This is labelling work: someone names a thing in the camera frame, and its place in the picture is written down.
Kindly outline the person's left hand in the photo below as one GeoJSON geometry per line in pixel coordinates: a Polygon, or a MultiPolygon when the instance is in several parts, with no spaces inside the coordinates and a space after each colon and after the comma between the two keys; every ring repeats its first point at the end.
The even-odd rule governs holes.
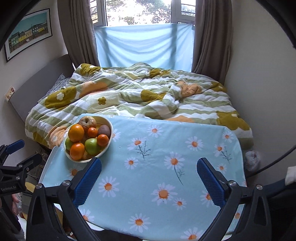
{"type": "Polygon", "coordinates": [[[13,214],[14,216],[18,216],[19,203],[20,203],[20,193],[1,196],[1,208],[7,215],[13,214]]]}

